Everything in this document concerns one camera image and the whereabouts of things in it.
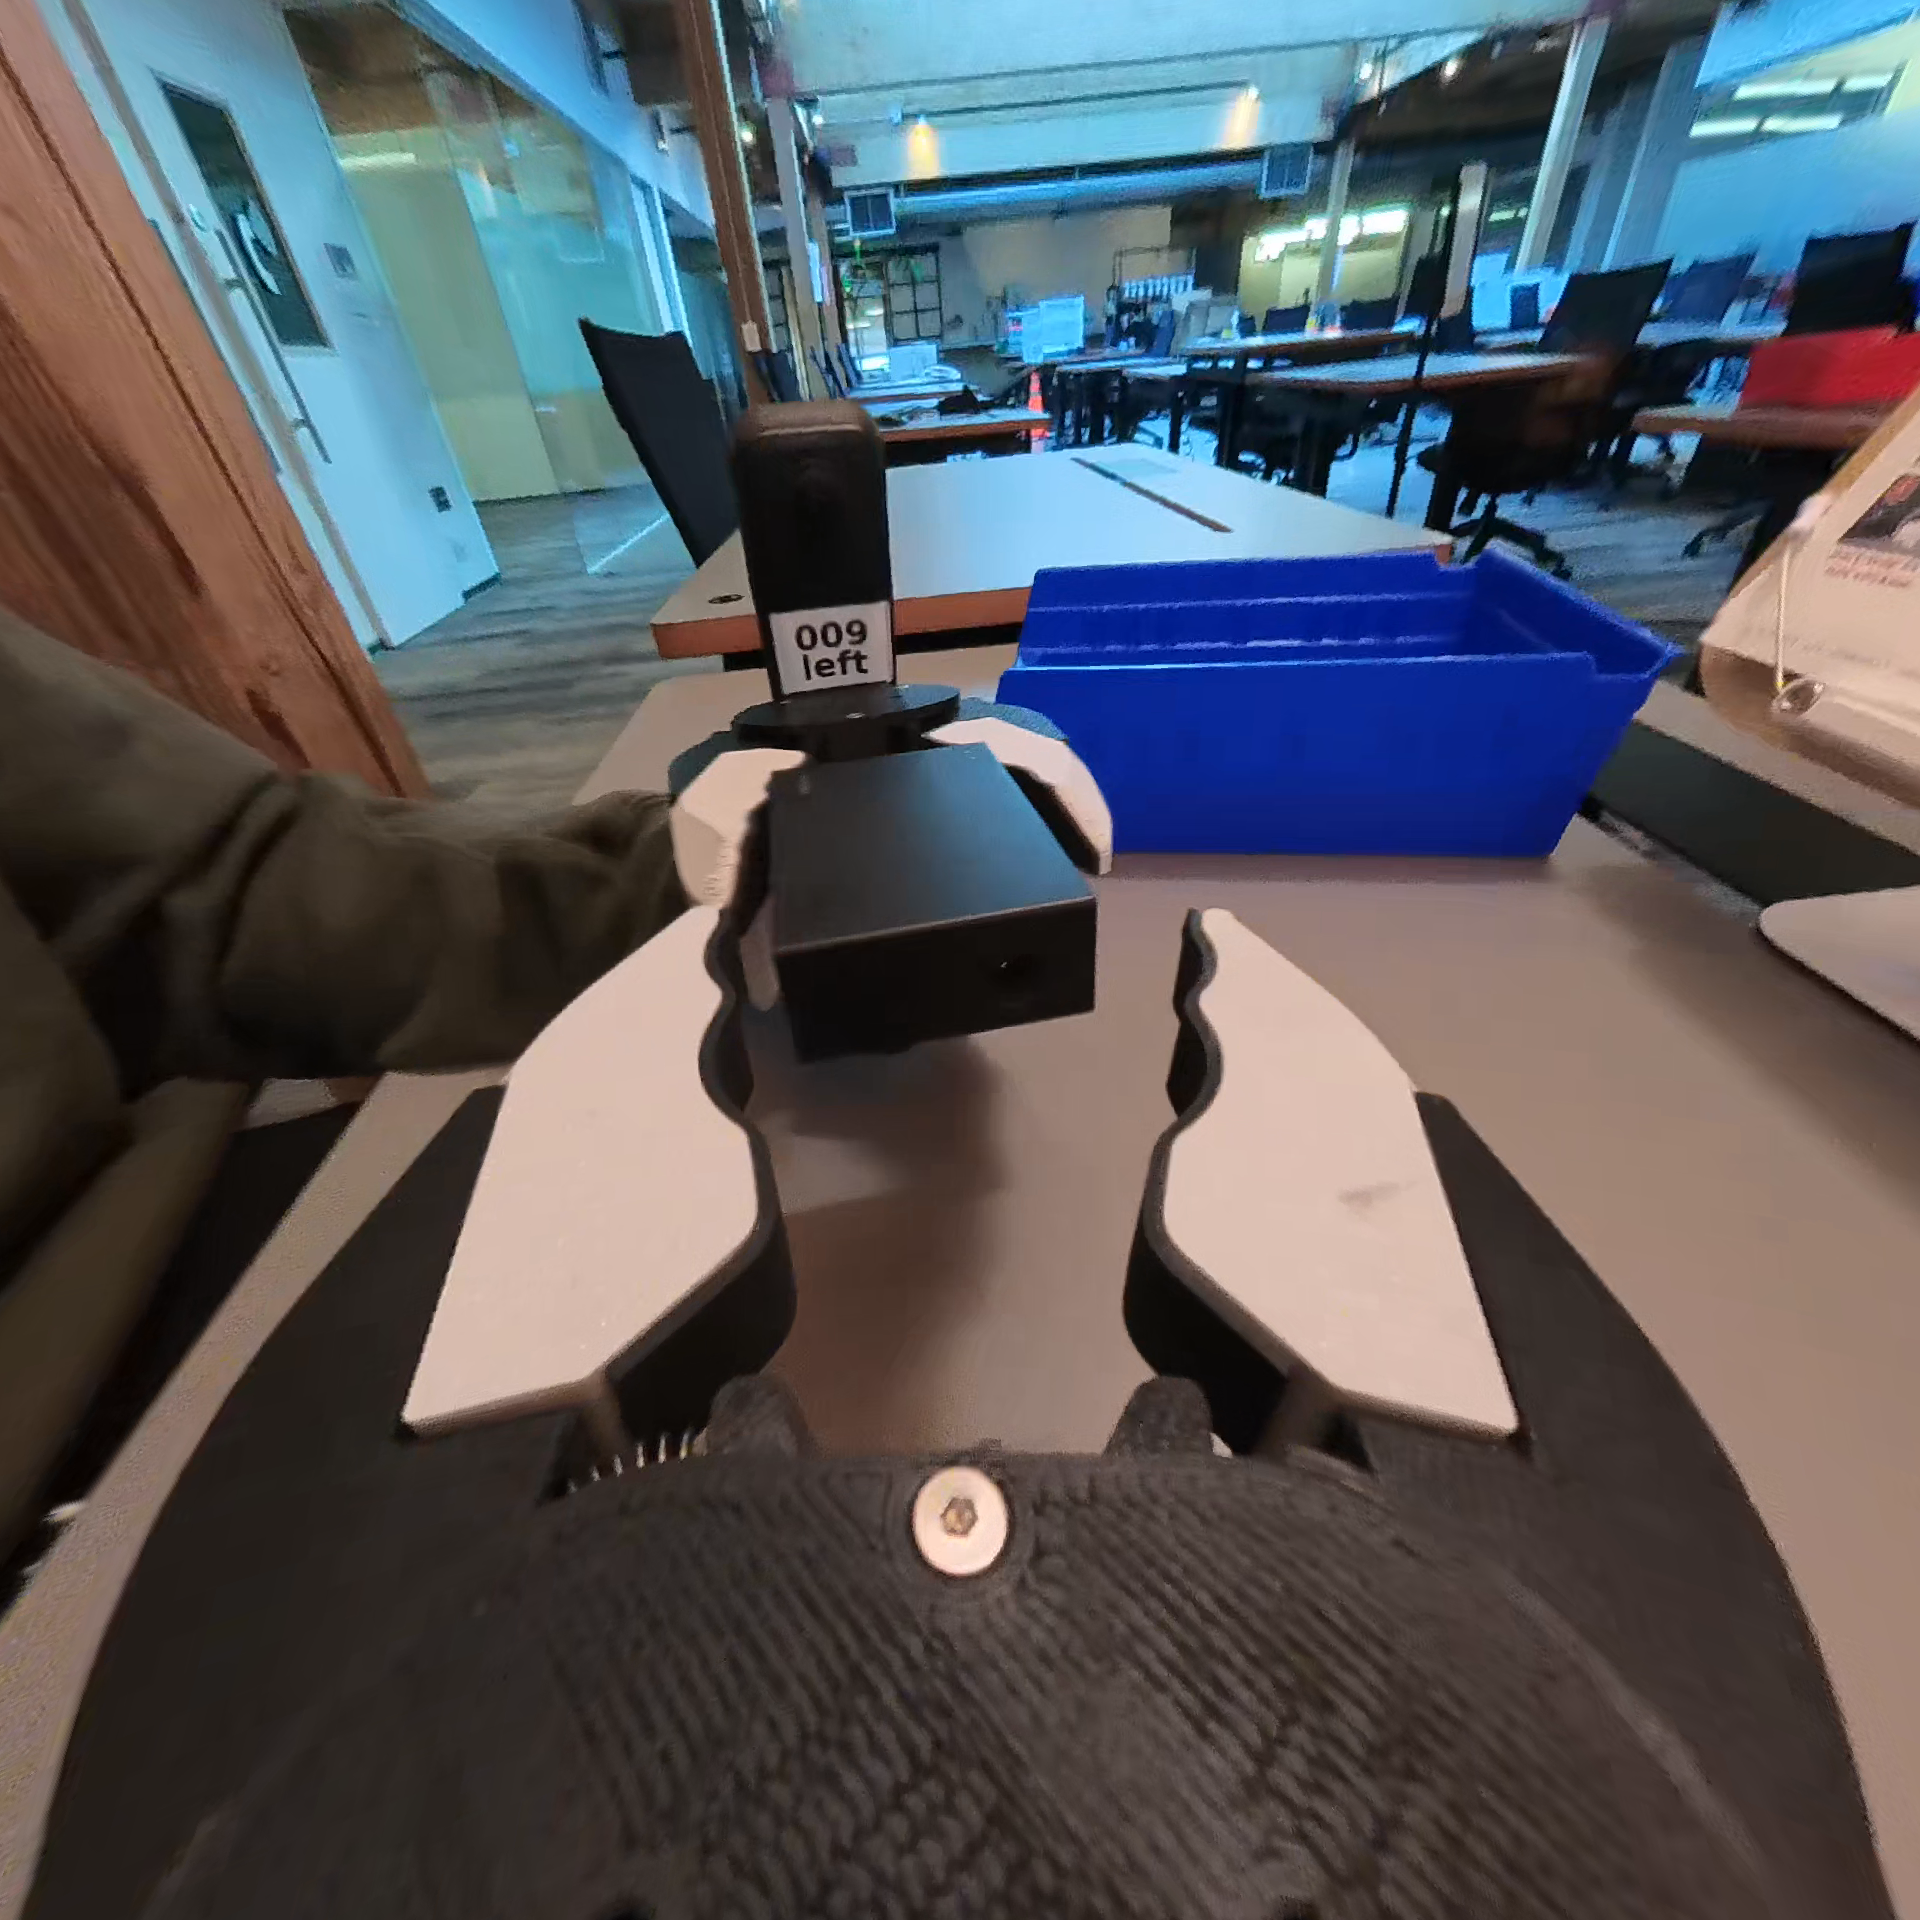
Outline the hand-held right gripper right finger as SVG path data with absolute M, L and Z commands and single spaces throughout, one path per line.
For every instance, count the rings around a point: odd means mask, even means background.
M 1368 1420 L 1510 1441 L 1515 1392 L 1401 1062 L 1219 904 L 1186 915 L 1172 1009 L 1123 1284 L 1153 1374 L 1201 1390 L 1227 1456 Z

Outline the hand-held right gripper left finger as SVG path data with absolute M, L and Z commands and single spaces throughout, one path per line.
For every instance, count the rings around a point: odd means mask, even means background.
M 793 1328 L 736 929 L 701 904 L 579 996 L 501 1089 L 400 1416 L 557 1412 L 602 1460 L 681 1444 Z

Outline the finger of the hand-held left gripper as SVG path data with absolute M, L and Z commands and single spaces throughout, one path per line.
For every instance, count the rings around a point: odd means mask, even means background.
M 1034 715 L 963 715 L 924 739 L 931 748 L 982 748 L 1014 779 L 1054 841 L 1085 875 L 1113 871 L 1113 813 L 1091 768 Z
M 809 768 L 793 750 L 732 748 L 694 774 L 669 808 L 669 844 L 691 904 L 710 907 L 736 937 L 749 1003 L 779 1003 L 773 932 L 761 925 L 768 893 L 764 811 L 778 776 Z

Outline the black network switch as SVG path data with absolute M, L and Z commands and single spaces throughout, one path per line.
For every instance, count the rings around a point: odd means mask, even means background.
M 1092 881 L 987 748 L 779 772 L 764 845 L 805 1065 L 1094 1009 Z

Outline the person's left forearm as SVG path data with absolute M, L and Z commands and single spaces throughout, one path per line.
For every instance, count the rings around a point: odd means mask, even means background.
M 3 721 L 5 902 L 126 1089 L 506 1062 L 691 902 L 660 796 L 384 800 L 11 614 Z

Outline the black mesh office chair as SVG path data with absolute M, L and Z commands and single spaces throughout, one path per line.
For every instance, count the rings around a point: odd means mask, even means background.
M 579 319 L 609 408 L 694 567 L 736 534 L 729 425 L 688 337 Z

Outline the grey desk with wooden edge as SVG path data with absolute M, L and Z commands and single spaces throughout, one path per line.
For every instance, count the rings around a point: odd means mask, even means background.
M 1017 631 L 1050 569 L 1451 548 L 1418 520 L 1144 445 L 901 467 L 888 500 L 901 640 Z M 660 603 L 652 636 L 664 657 L 761 647 L 741 532 Z

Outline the blue plastic bin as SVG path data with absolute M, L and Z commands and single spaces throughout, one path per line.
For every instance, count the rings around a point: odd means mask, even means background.
M 1117 853 L 1548 857 L 1666 638 L 1502 552 L 1050 567 L 998 699 Z

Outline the white clipboard stand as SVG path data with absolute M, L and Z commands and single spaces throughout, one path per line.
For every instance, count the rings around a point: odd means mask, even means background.
M 1780 900 L 1761 937 L 1844 998 L 1918 1039 L 1918 886 Z

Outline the black rolling office chair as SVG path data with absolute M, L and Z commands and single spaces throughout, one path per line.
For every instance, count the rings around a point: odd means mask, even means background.
M 1569 280 L 1532 356 L 1566 364 L 1534 379 L 1481 382 L 1446 400 L 1446 433 L 1421 455 L 1432 470 L 1426 523 L 1450 532 L 1459 561 L 1502 541 L 1554 577 L 1571 567 L 1544 534 L 1505 518 L 1510 495 L 1571 480 L 1604 427 L 1626 358 L 1672 272 L 1668 259 Z

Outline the printed instruction sheet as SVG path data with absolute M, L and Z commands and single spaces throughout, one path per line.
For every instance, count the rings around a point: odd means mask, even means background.
M 1779 715 L 1918 719 L 1918 398 L 1821 481 L 1730 589 L 1704 662 L 1740 661 Z

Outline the wooden support post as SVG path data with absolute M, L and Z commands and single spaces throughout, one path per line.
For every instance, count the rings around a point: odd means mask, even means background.
M 716 1 L 675 1 L 680 57 L 699 140 L 705 177 L 726 299 L 736 334 L 736 358 L 749 405 L 773 400 L 761 369 L 770 348 L 770 311 L 755 221 L 752 184 L 738 140 L 736 94 L 723 15 Z

